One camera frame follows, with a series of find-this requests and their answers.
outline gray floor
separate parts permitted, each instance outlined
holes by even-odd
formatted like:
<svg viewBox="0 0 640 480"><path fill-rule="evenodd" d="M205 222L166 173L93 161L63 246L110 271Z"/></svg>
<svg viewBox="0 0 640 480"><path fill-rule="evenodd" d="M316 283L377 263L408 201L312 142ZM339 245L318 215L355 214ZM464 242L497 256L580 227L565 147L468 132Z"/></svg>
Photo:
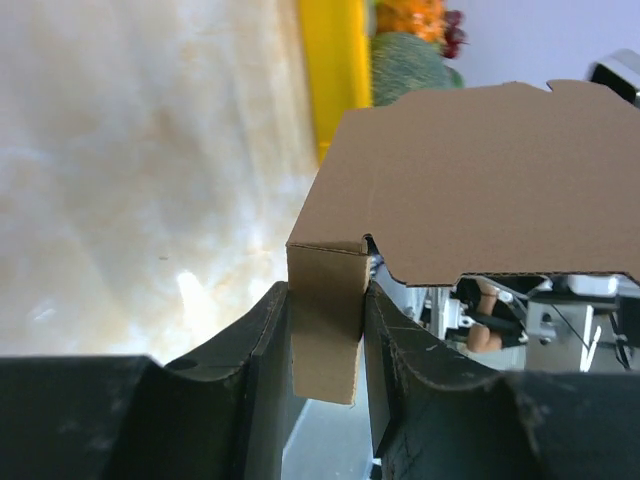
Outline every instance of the gray floor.
<svg viewBox="0 0 640 480"><path fill-rule="evenodd" d="M372 462L364 356L353 407L311 400L284 450L283 480L362 480Z"/></svg>

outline yellow container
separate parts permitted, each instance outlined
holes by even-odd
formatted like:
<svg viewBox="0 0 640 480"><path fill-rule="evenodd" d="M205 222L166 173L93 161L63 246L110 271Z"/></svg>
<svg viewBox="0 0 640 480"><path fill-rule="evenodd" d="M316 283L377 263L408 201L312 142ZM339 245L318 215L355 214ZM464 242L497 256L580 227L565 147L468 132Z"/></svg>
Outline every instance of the yellow container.
<svg viewBox="0 0 640 480"><path fill-rule="evenodd" d="M371 106L367 0L298 0L318 162L345 110Z"/></svg>

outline white marble surface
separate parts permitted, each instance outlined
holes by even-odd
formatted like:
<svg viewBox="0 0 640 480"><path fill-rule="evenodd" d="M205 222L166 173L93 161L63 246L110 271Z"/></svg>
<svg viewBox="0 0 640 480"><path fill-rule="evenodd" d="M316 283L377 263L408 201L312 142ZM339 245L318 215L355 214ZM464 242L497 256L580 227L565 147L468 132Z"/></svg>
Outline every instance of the white marble surface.
<svg viewBox="0 0 640 480"><path fill-rule="evenodd" d="M0 355L168 361L285 279L294 0L0 0Z"/></svg>

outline brown cardboard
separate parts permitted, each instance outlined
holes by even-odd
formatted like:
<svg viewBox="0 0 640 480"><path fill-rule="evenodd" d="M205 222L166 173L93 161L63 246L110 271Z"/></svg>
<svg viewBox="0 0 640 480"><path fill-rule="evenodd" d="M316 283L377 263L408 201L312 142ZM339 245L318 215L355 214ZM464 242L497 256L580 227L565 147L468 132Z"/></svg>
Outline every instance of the brown cardboard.
<svg viewBox="0 0 640 480"><path fill-rule="evenodd" d="M287 243L296 394L351 403L366 242L393 277L640 278L640 113L561 80L419 91L345 114Z"/></svg>

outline cardboard flap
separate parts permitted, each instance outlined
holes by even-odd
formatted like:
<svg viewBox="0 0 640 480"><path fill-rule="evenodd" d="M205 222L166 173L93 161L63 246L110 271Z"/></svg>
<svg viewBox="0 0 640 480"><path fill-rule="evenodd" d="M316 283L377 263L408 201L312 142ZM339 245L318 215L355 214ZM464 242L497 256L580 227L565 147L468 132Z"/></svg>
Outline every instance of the cardboard flap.
<svg viewBox="0 0 640 480"><path fill-rule="evenodd" d="M393 277L619 272L640 278L640 112L557 80L412 92L348 112L288 245L361 252Z"/></svg>

